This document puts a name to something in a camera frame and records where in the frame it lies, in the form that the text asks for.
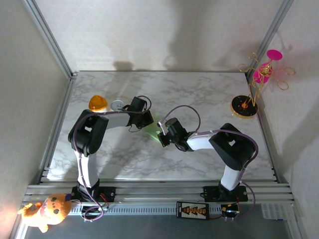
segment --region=white wall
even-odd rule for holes
[[[22,1],[0,7],[0,238],[39,168],[67,79]]]
[[[279,173],[292,186],[309,239],[319,238],[319,1],[295,0],[269,49],[281,50],[278,68],[290,88],[270,84],[262,94],[277,148]]]
[[[73,70],[237,71],[282,0],[36,0]]]

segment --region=white marble surface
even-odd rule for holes
[[[80,72],[50,166],[49,179],[77,178],[76,157],[67,136],[95,94],[105,97],[108,102],[120,99],[125,104],[129,104],[134,96],[146,95],[153,103],[153,117],[162,117],[181,104],[191,105],[201,115],[200,131],[231,123],[253,137],[260,148],[244,178],[273,179],[257,118],[240,119],[230,110],[230,102],[236,95],[248,94],[244,74],[176,72]],[[188,131],[198,124],[196,114],[188,108],[176,110],[171,117],[177,117]],[[104,179],[220,179],[224,166],[213,150],[181,152],[174,145],[163,148],[143,130],[130,133],[128,127],[106,131],[97,153],[98,174]]]

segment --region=green object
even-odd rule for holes
[[[161,120],[162,117],[156,116],[153,118],[154,122],[150,125],[144,127],[144,131],[148,134],[152,139],[155,139],[157,142],[160,143],[158,138],[158,134],[160,133],[160,128],[158,127],[157,123]]]

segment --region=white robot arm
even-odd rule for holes
[[[158,137],[165,147],[170,143],[184,152],[199,149],[215,149],[226,167],[220,180],[222,190],[232,192],[240,183],[245,165],[252,159],[257,145],[233,125],[226,123],[221,129],[203,133],[187,132],[176,118],[163,125]]]
[[[84,110],[70,131],[68,141],[75,150],[78,161],[77,191],[83,198],[89,200],[88,192],[93,198],[99,196],[96,152],[101,146],[105,131],[133,124],[140,129],[153,123],[150,112],[151,102],[149,108],[145,110],[147,102],[140,97],[145,96],[134,97],[130,105],[118,112],[93,113],[90,110]]]

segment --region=stuffed toy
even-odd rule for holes
[[[45,202],[29,203],[18,211],[24,223],[31,227],[38,227],[42,233],[48,231],[48,225],[62,222],[72,208],[71,194],[55,193],[50,195]]]

